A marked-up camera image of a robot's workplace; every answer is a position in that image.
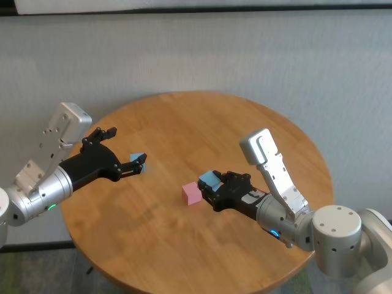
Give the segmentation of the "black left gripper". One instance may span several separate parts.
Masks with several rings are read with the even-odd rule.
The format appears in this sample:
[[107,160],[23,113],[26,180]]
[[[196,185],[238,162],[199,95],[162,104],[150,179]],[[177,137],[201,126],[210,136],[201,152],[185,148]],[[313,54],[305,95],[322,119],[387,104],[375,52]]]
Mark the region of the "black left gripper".
[[120,163],[115,154],[101,142],[116,136],[117,128],[107,130],[97,127],[82,139],[80,152],[59,166],[67,173],[72,191],[81,189],[98,178],[117,182],[122,178],[139,175],[146,170],[146,153],[132,153],[130,161]]

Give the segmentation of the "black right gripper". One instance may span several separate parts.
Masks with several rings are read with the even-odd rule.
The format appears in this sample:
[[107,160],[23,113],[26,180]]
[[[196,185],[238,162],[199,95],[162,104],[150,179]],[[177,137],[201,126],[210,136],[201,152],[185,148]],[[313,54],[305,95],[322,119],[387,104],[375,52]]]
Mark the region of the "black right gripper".
[[247,173],[239,174],[232,171],[221,173],[213,170],[213,174],[222,184],[217,190],[213,190],[207,183],[198,180],[197,186],[202,193],[202,198],[215,212],[234,209],[255,221],[258,206],[268,192],[254,187],[251,184],[251,176]]

